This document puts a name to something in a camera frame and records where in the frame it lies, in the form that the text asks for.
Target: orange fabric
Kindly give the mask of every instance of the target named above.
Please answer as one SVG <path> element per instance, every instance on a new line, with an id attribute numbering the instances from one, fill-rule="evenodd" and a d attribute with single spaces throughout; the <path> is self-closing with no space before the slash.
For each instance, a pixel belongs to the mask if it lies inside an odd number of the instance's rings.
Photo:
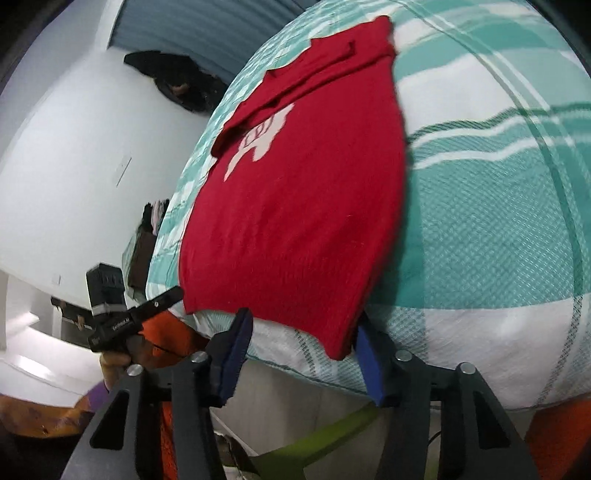
<path id="1" fill-rule="evenodd" d="M 178 363 L 185 356 L 203 350 L 208 341 L 168 311 L 144 322 L 141 334 L 146 340 L 157 345 L 152 351 L 156 368 Z M 158 347 L 173 353 L 164 352 Z M 174 458 L 173 415 L 170 402 L 163 402 L 161 414 L 160 445 L 164 480 L 176 480 L 177 465 Z"/>
<path id="2" fill-rule="evenodd" d="M 560 480 L 591 437 L 591 400 L 576 400 L 540 410 L 525 441 L 541 480 Z"/>
<path id="3" fill-rule="evenodd" d="M 12 434 L 32 438 L 55 438 L 84 431 L 90 418 L 87 398 L 73 408 L 41 405 L 0 394 L 0 423 Z"/>

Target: red sweater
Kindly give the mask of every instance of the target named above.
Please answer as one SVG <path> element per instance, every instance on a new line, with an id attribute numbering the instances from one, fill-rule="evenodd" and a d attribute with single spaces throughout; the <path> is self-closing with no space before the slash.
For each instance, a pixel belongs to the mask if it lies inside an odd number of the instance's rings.
<path id="1" fill-rule="evenodd" d="M 349 353 L 402 210 L 391 35 L 379 17 L 313 39 L 224 125 L 181 246 L 187 312 L 248 306 Z"/>

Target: person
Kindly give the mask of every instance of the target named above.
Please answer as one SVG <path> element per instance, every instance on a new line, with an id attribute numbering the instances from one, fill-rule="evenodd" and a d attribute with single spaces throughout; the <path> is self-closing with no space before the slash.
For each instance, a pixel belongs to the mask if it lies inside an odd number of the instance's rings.
<path id="1" fill-rule="evenodd" d="M 132 355 L 103 352 L 103 381 L 73 408 L 52 407 L 0 395 L 0 465 L 11 480 L 57 480 L 93 414 L 107 400 L 109 390 L 131 363 L 146 369 L 174 365 L 203 350 L 208 340 L 170 312 L 144 322 L 141 335 L 128 342 Z M 218 451 L 228 478 L 256 479 L 256 469 L 233 438 L 216 435 Z M 170 402 L 161 406 L 160 446 L 163 480 L 176 480 Z"/>

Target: bolt head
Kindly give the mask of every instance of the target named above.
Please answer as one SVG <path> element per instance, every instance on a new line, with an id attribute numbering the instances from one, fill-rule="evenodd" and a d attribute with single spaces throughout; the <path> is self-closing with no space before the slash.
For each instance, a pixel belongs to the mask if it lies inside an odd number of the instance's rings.
<path id="1" fill-rule="evenodd" d="M 137 377 L 143 371 L 144 371 L 144 367 L 142 367 L 141 365 L 138 365 L 138 364 L 133 364 L 133 365 L 130 365 L 129 367 L 127 367 L 126 373 L 130 377 Z"/>
<path id="2" fill-rule="evenodd" d="M 396 360 L 399 362 L 410 362 L 413 358 L 413 355 L 408 350 L 398 350 L 396 352 Z"/>
<path id="3" fill-rule="evenodd" d="M 466 375 L 472 375 L 476 373 L 476 367 L 470 362 L 464 362 L 460 364 L 460 371 Z"/>
<path id="4" fill-rule="evenodd" d="M 207 359 L 209 358 L 209 355 L 207 354 L 207 352 L 195 352 L 191 355 L 191 361 L 194 364 L 200 364 L 201 362 L 205 362 L 207 361 Z"/>

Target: bed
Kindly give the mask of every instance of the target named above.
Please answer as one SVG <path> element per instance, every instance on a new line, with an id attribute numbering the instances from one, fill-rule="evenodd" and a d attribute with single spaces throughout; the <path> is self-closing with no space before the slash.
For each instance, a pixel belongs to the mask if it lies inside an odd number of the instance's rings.
<path id="1" fill-rule="evenodd" d="M 262 45 L 234 78 L 183 173 L 147 284 L 178 284 L 178 256 L 212 144 L 268 69 L 314 37 L 388 15 L 405 118 L 404 227 L 366 305 L 421 359 L 474 363 L 508 409 L 591 391 L 591 80 L 525 1 L 323 0 Z M 174 313 L 206 336 L 233 316 Z M 248 356 L 363 395 L 355 354 L 333 361 L 311 336 L 257 319 Z"/>

